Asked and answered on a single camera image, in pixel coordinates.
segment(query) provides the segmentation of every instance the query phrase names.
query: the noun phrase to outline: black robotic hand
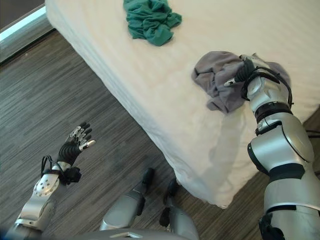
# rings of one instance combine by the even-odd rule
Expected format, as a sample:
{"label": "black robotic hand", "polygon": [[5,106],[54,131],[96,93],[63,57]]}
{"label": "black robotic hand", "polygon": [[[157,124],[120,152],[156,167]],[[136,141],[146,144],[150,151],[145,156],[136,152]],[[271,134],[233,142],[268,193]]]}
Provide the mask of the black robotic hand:
{"label": "black robotic hand", "polygon": [[64,162],[72,166],[79,154],[96,143],[95,140],[90,140],[92,129],[90,124],[83,122],[77,126],[67,137],[65,143],[60,148],[58,154],[58,162]]}

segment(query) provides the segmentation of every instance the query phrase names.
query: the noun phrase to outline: silver robotic arm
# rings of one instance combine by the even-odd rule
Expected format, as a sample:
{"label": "silver robotic arm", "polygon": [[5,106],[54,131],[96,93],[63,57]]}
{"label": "silver robotic arm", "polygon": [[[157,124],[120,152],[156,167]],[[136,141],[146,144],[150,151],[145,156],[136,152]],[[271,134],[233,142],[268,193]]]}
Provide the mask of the silver robotic arm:
{"label": "silver robotic arm", "polygon": [[241,95],[257,121],[257,137],[247,150],[257,169],[270,177],[259,221],[262,238],[319,240],[320,181],[308,135],[291,112],[291,89],[257,56],[240,57],[244,67],[226,85],[244,82]]}
{"label": "silver robotic arm", "polygon": [[[6,238],[37,238],[47,228],[55,214],[57,202],[66,193],[67,185],[80,180],[80,169],[72,167],[76,158],[96,143],[95,140],[89,140],[91,136],[88,134],[92,131],[89,126],[83,122],[69,134],[59,151],[57,162],[50,156],[42,159],[41,178]],[[47,161],[50,162],[50,168],[45,170]]]}

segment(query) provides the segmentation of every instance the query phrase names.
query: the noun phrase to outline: gray cloth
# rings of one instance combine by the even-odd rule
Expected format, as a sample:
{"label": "gray cloth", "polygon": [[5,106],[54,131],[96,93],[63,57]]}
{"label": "gray cloth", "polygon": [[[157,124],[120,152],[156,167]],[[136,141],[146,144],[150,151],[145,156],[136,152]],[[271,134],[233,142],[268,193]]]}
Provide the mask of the gray cloth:
{"label": "gray cloth", "polygon": [[[282,66],[276,62],[266,62],[269,67],[280,73],[290,85],[290,78]],[[241,107],[243,83],[225,87],[224,83],[234,78],[244,62],[235,54],[228,51],[211,51],[204,55],[195,65],[192,79],[212,98],[207,102],[210,110],[220,110],[230,113]]]}

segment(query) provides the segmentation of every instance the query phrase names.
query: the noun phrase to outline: white bed sheet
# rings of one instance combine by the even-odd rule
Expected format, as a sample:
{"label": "white bed sheet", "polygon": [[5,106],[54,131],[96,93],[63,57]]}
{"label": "white bed sheet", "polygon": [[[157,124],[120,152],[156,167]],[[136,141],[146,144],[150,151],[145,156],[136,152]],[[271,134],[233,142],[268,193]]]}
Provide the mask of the white bed sheet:
{"label": "white bed sheet", "polygon": [[258,53],[291,76],[293,113],[320,103],[320,1],[169,0],[182,24],[156,47],[132,39],[123,0],[46,0],[52,25],[162,150],[195,197],[226,208],[257,172],[247,154],[256,122],[248,103],[224,115],[191,79],[209,51]]}

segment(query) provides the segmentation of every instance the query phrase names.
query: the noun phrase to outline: teal shirt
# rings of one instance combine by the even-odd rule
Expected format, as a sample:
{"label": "teal shirt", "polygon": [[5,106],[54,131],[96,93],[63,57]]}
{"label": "teal shirt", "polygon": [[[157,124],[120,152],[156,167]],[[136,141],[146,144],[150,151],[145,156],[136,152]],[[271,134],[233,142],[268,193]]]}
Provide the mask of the teal shirt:
{"label": "teal shirt", "polygon": [[146,39],[156,46],[167,43],[173,36],[170,29],[182,21],[167,0],[124,0],[123,7],[132,37]]}

